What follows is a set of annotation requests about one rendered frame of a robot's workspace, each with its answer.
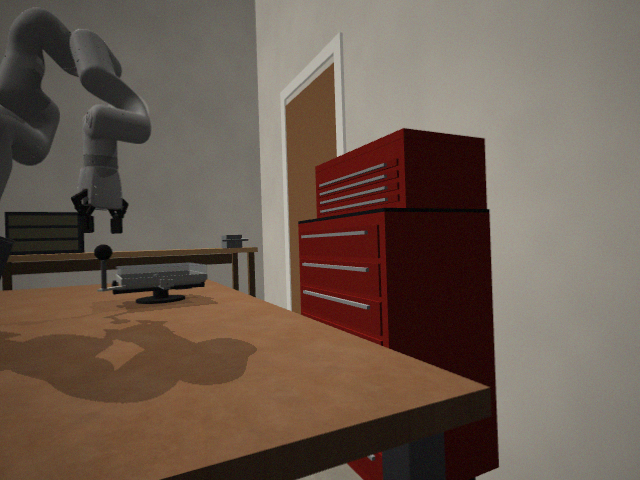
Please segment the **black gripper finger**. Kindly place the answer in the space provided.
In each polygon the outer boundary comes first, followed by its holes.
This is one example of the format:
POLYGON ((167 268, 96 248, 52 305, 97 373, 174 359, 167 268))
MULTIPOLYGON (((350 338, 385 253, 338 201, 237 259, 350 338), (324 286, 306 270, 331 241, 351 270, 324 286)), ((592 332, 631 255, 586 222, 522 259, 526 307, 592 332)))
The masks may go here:
POLYGON ((122 206, 121 209, 119 209, 119 210, 108 209, 108 211, 110 212, 110 214, 111 214, 111 216, 113 218, 113 219, 110 220, 110 222, 111 222, 111 233, 112 234, 118 234, 118 233, 122 233, 123 232, 123 229, 122 229, 122 218, 124 218, 124 214, 126 213, 127 208, 128 208, 128 203, 123 199, 123 206, 122 206), (115 213, 115 211, 116 211, 116 213, 115 213))
POLYGON ((96 207, 93 207, 91 204, 88 204, 88 199, 86 200, 84 205, 82 204, 81 199, 83 199, 86 196, 88 196, 88 189, 84 189, 83 191, 72 196, 71 200, 75 205, 74 207, 77 210, 78 215, 81 216, 81 232, 93 233, 94 232, 94 216, 91 216, 91 215, 96 207))

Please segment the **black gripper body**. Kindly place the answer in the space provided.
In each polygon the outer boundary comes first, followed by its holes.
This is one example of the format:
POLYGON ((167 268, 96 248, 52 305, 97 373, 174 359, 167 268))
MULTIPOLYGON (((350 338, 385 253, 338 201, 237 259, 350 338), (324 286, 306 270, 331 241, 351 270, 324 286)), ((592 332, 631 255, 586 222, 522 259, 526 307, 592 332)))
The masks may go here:
POLYGON ((122 188, 120 176, 117 168, 109 166, 85 166, 81 168, 78 182, 78 193, 88 189, 88 196, 81 199, 82 204, 86 202, 95 210, 119 210, 122 208, 122 188), (120 191, 121 190, 121 191, 120 191))

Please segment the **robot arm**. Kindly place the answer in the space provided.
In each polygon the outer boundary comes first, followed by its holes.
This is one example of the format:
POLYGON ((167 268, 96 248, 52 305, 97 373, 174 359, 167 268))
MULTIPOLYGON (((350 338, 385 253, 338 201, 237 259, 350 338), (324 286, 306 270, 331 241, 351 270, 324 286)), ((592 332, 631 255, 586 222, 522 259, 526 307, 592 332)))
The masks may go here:
POLYGON ((42 162, 59 124, 57 105, 41 89, 43 51, 79 77, 88 92, 116 107, 94 105, 83 117, 84 167, 118 169, 117 141, 142 144, 151 135, 143 101, 120 79, 121 64, 102 38, 87 29, 71 34, 51 12, 28 9, 12 24, 0 65, 0 200, 13 160, 27 166, 42 162))

